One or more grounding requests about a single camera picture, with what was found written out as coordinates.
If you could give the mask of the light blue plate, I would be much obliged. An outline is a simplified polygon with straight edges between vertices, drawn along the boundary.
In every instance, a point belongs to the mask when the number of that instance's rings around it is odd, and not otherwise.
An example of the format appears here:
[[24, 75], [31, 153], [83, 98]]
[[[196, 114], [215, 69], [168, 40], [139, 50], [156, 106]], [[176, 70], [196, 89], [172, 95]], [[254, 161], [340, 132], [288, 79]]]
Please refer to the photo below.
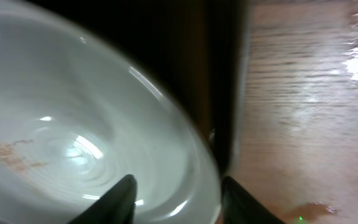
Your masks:
[[68, 20], [0, 1], [0, 223], [68, 223], [125, 175], [133, 223], [214, 223], [218, 170], [180, 105]]

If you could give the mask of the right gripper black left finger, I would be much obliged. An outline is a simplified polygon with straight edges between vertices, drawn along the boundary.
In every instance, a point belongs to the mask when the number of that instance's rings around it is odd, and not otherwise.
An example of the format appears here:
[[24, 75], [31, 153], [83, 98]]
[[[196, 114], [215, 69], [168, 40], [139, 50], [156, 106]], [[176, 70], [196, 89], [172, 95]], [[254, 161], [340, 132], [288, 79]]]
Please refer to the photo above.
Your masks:
[[131, 224], [134, 219], [137, 181], [125, 175], [92, 206], [68, 224]]

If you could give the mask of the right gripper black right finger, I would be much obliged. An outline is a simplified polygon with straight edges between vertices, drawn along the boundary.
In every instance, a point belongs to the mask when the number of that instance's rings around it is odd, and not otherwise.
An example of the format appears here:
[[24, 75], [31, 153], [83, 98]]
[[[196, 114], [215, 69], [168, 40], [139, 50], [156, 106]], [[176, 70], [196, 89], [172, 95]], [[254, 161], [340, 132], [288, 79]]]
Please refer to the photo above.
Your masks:
[[284, 224], [232, 177], [221, 182], [224, 224]]

